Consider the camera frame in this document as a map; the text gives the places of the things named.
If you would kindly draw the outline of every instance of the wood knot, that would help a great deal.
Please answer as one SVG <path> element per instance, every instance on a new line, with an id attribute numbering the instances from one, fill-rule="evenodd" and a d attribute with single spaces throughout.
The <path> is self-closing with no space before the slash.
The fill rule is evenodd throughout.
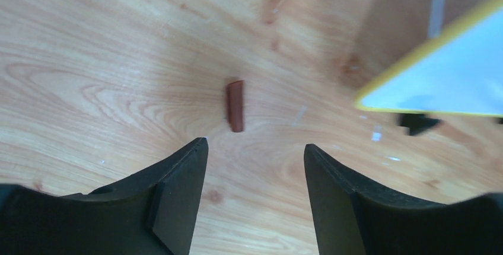
<path id="1" fill-rule="evenodd" d="M 354 74 L 362 69 L 360 58 L 356 54 L 352 54 L 341 67 L 344 74 Z"/>
<path id="2" fill-rule="evenodd" d="M 43 192 L 44 185 L 42 184 L 41 180 L 36 180 L 33 182 L 33 187 L 39 192 Z"/>
<path id="3" fill-rule="evenodd" d="M 278 49 L 279 49 L 279 40 L 273 40 L 270 43 L 270 49 L 272 49 L 274 51 L 278 51 Z"/>
<path id="4" fill-rule="evenodd" d="M 217 190 L 208 191 L 201 198 L 210 201 L 214 205 L 218 205 L 224 201 L 224 195 Z"/>
<path id="5" fill-rule="evenodd" d="M 440 184 L 440 180 L 437 180 L 437 179 L 433 179 L 433 180 L 429 180 L 429 181 L 425 181 L 423 182 L 426 186 L 428 187 L 432 187 L 432 188 L 437 188 L 438 184 Z"/>

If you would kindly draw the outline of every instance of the red object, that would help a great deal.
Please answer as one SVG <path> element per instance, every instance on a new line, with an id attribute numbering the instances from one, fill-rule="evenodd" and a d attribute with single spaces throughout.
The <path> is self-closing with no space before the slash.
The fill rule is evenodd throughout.
<path id="1" fill-rule="evenodd" d="M 227 85 L 227 120 L 232 132 L 244 131 L 243 91 L 244 81 L 239 80 Z"/>

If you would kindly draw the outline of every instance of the black plastic piece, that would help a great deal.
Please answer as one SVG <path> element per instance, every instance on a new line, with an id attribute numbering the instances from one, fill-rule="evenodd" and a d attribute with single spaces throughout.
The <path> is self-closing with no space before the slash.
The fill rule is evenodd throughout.
<path id="1" fill-rule="evenodd" d="M 441 120 L 430 118 L 425 114 L 400 114 L 398 119 L 398 125 L 408 128 L 410 136 L 425 132 L 441 122 Z"/>
<path id="2" fill-rule="evenodd" d="M 503 254 L 503 194 L 452 205 L 418 199 L 313 144 L 304 165 L 321 255 Z"/>
<path id="3" fill-rule="evenodd" d="M 88 195 L 0 185 L 0 254 L 187 255 L 206 171 L 198 138 Z"/>

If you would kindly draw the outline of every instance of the yellow edge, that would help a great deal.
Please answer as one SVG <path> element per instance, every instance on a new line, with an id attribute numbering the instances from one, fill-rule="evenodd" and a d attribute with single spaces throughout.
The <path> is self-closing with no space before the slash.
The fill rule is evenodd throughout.
<path id="1" fill-rule="evenodd" d="M 420 60 L 426 58 L 435 50 L 444 46 L 445 44 L 451 42 L 459 35 L 463 34 L 465 31 L 469 30 L 475 26 L 478 22 L 484 20 L 486 17 L 495 13 L 503 7 L 503 0 L 485 0 L 474 9 L 468 11 L 467 14 L 463 15 L 458 20 L 454 21 L 448 25 L 442 34 L 436 39 L 431 39 L 414 49 L 407 56 L 396 62 L 380 74 L 378 77 L 367 83 L 363 88 L 361 88 L 355 97 L 355 106 L 364 111 L 383 111 L 388 113 L 445 113 L 445 114 L 464 114 L 470 116 L 501 116 L 501 114 L 477 114 L 477 113 L 462 113 L 454 111 L 425 111 L 425 110 L 403 110 L 403 109 L 387 109 L 387 108 L 373 108 L 367 107 L 362 104 L 362 99 L 368 94 L 372 93 L 378 87 L 389 82 L 391 79 L 396 77 L 398 74 L 404 72 L 405 70 L 411 68 L 413 65 L 418 63 Z"/>

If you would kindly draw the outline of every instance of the wood grain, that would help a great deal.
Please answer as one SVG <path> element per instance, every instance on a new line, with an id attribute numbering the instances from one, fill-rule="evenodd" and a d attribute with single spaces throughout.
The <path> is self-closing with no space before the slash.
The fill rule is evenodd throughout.
<path id="1" fill-rule="evenodd" d="M 447 20 L 479 1 L 447 0 Z M 441 116 L 411 138 L 353 108 L 358 86 L 426 38 L 427 3 L 0 0 L 0 180 L 88 193 L 207 136 L 192 254 L 316 254 L 308 143 L 429 200 L 503 190 L 493 120 Z M 232 78 L 247 84 L 239 134 Z"/>

